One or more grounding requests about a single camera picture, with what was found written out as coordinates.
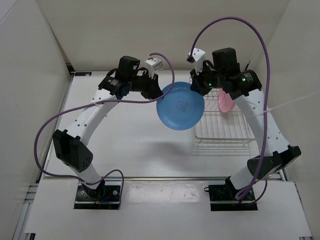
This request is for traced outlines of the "blue plastic plate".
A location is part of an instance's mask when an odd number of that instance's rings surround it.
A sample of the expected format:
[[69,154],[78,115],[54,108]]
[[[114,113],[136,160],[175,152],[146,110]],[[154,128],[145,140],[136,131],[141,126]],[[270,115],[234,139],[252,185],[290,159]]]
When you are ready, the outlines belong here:
[[204,97],[191,90],[188,82],[175,82],[170,92],[156,101],[160,121],[168,128],[184,131],[193,128],[205,110]]

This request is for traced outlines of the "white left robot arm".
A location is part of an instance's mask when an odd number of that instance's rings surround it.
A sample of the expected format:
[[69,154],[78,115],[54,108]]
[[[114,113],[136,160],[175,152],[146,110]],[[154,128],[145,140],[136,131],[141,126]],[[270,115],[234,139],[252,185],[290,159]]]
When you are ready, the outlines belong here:
[[149,57],[145,67],[140,67],[140,60],[135,57],[121,57],[118,67],[109,71],[98,85],[91,100],[93,106],[86,107],[66,129],[53,133],[56,157],[84,181],[84,191],[93,200],[99,201],[107,194],[105,181],[93,167],[93,154],[87,147],[91,136],[103,118],[129,92],[139,92],[147,100],[162,96],[156,74],[162,66],[162,60],[156,57]]

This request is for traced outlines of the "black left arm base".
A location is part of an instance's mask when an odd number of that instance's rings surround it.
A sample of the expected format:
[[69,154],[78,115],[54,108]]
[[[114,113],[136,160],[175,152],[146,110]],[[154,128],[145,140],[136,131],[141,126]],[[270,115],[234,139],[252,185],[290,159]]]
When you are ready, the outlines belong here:
[[103,181],[97,189],[90,189],[84,184],[77,186],[73,208],[76,210],[119,210],[122,183]]

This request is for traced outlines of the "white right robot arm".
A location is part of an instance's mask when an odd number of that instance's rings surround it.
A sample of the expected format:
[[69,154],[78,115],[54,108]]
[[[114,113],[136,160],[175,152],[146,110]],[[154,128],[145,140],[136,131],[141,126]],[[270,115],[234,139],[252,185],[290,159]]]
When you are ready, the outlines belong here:
[[282,134],[265,104],[267,91],[253,70],[240,69],[235,49],[227,47],[213,51],[213,61],[207,60],[205,51],[199,48],[191,51],[189,57],[189,61],[195,64],[190,72],[190,89],[201,96],[212,89],[222,89],[229,94],[255,137],[259,155],[226,178],[223,185],[226,197],[239,201],[253,184],[298,158],[301,150],[298,146],[291,146]]

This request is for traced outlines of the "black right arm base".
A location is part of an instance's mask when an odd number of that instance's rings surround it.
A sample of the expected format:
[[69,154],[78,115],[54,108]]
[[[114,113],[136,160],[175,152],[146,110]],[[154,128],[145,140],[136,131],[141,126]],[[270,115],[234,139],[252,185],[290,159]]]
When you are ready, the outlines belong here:
[[225,185],[208,185],[203,189],[209,194],[212,212],[257,211],[256,197],[253,189],[242,199],[236,199],[236,192],[227,190]]

